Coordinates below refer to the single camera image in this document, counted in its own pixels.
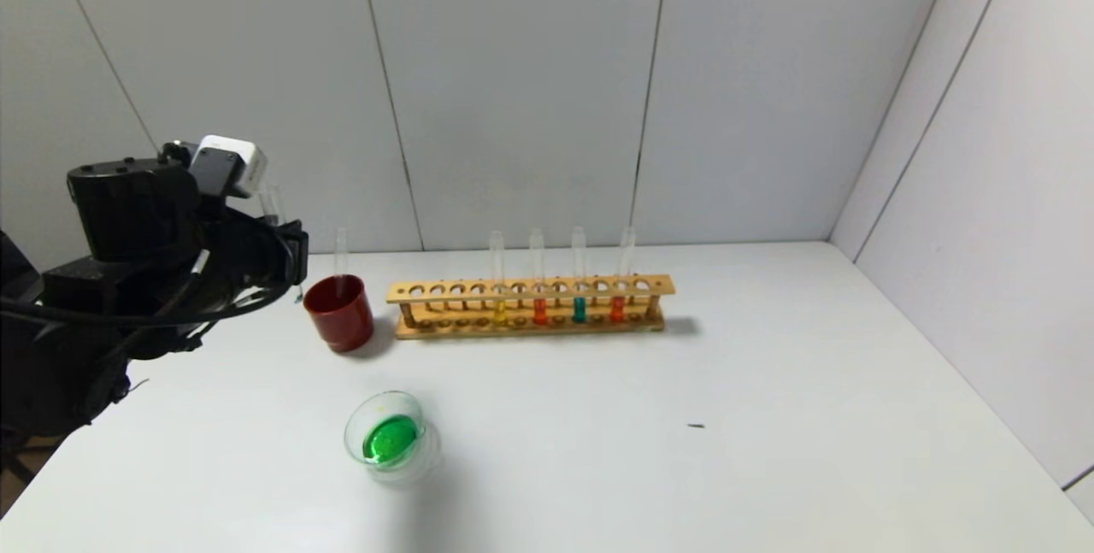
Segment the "glass beaker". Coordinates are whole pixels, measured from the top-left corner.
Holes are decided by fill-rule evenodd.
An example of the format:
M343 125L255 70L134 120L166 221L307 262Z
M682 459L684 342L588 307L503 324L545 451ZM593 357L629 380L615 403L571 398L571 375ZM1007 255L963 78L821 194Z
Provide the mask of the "glass beaker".
M346 450L385 484L409 484L441 459L441 440L412 395L386 391L369 398L346 423Z

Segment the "red cup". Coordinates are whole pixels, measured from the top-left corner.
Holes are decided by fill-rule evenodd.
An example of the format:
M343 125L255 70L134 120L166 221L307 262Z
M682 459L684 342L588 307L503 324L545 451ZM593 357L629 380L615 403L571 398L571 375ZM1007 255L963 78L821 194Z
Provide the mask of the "red cup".
M321 280L304 295L304 309L327 346L336 353L357 349L372 337L372 310L364 296L364 283L356 275L345 280L338 292L339 276Z

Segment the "table surface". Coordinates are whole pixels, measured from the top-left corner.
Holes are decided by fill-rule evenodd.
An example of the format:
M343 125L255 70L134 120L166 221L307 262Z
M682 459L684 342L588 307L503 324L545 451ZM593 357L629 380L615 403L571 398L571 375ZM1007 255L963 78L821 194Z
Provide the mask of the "table surface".
M610 250L591 252L610 268ZM549 251L548 272L569 270ZM309 286L330 273L312 257ZM523 252L509 254L516 275ZM361 254L377 333L351 356L293 299L222 322L75 431L0 550L1094 551L1094 527L831 245L640 247L664 333L395 342L395 280L485 252ZM342 448L371 394L417 395L445 463L412 492ZM705 428L689 427L702 424Z

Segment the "test tube rack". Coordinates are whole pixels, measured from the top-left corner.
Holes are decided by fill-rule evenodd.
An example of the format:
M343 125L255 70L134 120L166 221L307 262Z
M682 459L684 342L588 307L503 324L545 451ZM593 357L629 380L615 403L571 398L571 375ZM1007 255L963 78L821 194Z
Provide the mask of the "test tube rack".
M548 278L540 291L528 278L507 279L503 289L486 279L455 281L396 281L387 303L401 311L395 336L399 339L516 337L580 333L663 331L661 297L675 295L667 275ZM585 322L574 322L573 300L585 299ZM622 320L610 319L613 298L626 299ZM547 300L547 323L533 321L533 300ZM505 323L494 322L498 301L505 303Z

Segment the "teal liquid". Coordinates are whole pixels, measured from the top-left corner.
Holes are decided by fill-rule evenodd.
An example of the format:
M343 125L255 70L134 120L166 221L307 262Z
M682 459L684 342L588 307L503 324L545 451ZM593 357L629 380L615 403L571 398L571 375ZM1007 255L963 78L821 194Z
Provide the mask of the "teal liquid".
M585 321L585 297L578 297L573 300L573 321Z
M418 424L409 416L393 416L369 434L361 450L374 463L388 463L399 459L418 439Z

